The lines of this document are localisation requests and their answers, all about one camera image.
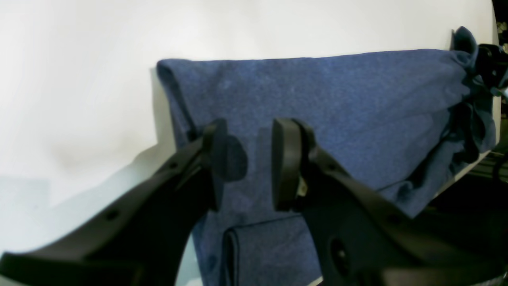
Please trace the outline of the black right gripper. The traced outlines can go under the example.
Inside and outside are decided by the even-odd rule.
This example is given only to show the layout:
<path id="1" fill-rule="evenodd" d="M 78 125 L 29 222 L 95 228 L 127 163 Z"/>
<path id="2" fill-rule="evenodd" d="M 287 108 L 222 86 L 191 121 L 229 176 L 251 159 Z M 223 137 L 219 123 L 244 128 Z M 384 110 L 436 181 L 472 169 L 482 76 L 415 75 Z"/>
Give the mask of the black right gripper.
<path id="1" fill-rule="evenodd" d="M 503 92 L 508 86 L 508 55 L 495 44 L 479 44 L 475 70 L 488 89 Z"/>

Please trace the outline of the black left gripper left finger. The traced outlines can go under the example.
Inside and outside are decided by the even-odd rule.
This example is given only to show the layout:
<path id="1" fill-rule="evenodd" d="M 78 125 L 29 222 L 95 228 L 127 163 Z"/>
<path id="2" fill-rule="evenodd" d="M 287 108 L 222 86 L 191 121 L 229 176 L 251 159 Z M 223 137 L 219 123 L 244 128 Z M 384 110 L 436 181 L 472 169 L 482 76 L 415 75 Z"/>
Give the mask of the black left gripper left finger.
<path id="1" fill-rule="evenodd" d="M 227 123 L 82 226 L 31 252 L 7 252 L 1 275 L 28 286 L 173 286 L 194 225 L 223 198 Z"/>

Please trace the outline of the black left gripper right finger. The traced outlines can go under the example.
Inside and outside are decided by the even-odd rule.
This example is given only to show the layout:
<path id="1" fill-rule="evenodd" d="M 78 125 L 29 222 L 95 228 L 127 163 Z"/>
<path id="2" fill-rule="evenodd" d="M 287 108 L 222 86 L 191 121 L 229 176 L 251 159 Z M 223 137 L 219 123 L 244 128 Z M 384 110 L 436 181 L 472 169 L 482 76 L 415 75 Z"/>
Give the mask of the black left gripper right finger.
<path id="1" fill-rule="evenodd" d="M 323 286 L 473 286 L 506 272 L 500 258 L 429 232 L 352 178 L 303 121 L 274 119 L 271 173 L 274 208 L 303 216 Z"/>

